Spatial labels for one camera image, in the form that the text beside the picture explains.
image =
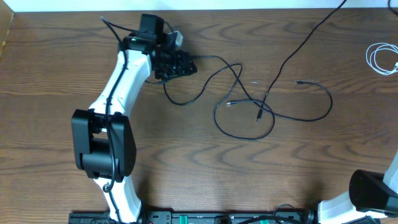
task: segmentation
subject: robotic arm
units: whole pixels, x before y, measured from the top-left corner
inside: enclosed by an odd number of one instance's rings
[[[139,90],[152,71],[163,82],[197,71],[189,53],[175,50],[182,44],[180,32],[165,34],[163,26],[164,21],[160,17],[143,14],[140,29],[124,38],[127,69],[111,98],[110,130],[117,169],[111,191],[113,197],[105,192],[104,194],[111,210],[110,217],[123,223],[136,222],[141,210],[141,201],[135,193],[131,179],[136,161],[136,145],[129,122]],[[94,134],[106,131],[106,100],[124,64],[124,52],[119,51],[116,67],[102,94],[88,111],[76,110],[72,117],[76,165],[85,170],[87,176],[94,179],[100,187],[111,178],[112,160],[109,141],[95,138]],[[116,216],[115,208],[120,209],[120,220]]]

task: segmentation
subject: wooden tabletop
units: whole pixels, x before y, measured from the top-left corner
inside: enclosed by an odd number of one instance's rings
[[[184,35],[193,55],[219,55],[244,64],[242,82],[262,98],[281,63],[330,9],[161,11]],[[142,12],[17,13],[0,59],[0,223],[66,223],[73,211],[107,210],[101,189],[78,170],[70,119],[101,93],[116,62],[117,43],[100,21],[137,29]],[[214,125],[212,111],[234,77],[221,72],[201,98],[175,106],[159,85],[145,84],[131,118],[138,152],[132,173],[146,205],[176,211],[273,210],[282,203],[310,207],[348,190],[356,169],[384,172],[398,146],[397,75],[382,76],[365,60],[376,42],[397,44],[398,17],[387,9],[342,9],[317,30],[285,66],[268,104],[275,112],[314,118],[277,118],[269,137],[231,139]],[[392,67],[397,55],[380,53]],[[187,101],[223,64],[196,61],[199,72],[169,83]],[[245,99],[237,87],[230,100]],[[226,131],[258,136],[252,104],[217,113]]]

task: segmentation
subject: white backdrop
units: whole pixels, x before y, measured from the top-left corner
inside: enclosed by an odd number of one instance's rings
[[[4,0],[14,12],[335,8],[343,0]],[[398,6],[398,0],[392,0]],[[387,0],[347,0],[344,7],[387,7]]]

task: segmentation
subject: white cable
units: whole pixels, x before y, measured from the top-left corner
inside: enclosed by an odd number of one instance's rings
[[[373,50],[372,53],[368,56],[369,50],[372,47],[375,48],[376,46],[377,46],[377,48],[375,50]],[[382,50],[390,50],[390,51],[398,54],[398,47],[395,46],[395,45],[388,44],[388,43],[372,44],[366,50],[366,62],[368,63],[368,65],[373,70],[375,70],[377,73],[379,73],[381,75],[391,75],[391,74],[394,74],[395,72],[398,72],[398,62],[396,62],[396,64],[394,65],[394,68],[392,70],[383,69],[377,64],[377,62],[376,62],[376,54],[377,54],[378,51],[382,51]]]

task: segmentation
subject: wood grain surface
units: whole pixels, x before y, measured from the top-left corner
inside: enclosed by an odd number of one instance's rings
[[[194,55],[244,64],[242,82],[262,98],[283,60],[330,9],[162,11]],[[73,211],[107,210],[101,189],[78,170],[70,118],[98,97],[116,62],[117,43],[99,20],[137,29],[142,12],[18,13],[0,59],[0,223],[66,223]],[[356,169],[384,172],[398,148],[397,75],[366,64],[376,42],[396,44],[398,17],[387,9],[342,9],[285,66],[268,98],[275,112],[314,118],[326,94],[294,80],[327,87],[330,115],[316,123],[277,119],[266,139],[231,139],[214,125],[214,105],[234,82],[229,71],[208,84],[194,104],[179,107],[161,86],[145,84],[131,124],[138,148],[134,184],[146,205],[176,211],[264,211],[282,203],[310,207],[348,189]],[[392,67],[396,55],[382,53]],[[223,64],[197,61],[199,72],[169,83],[187,101]],[[237,87],[230,100],[246,98]],[[226,106],[220,126],[258,136],[250,104]],[[384,222],[398,223],[393,220]]]

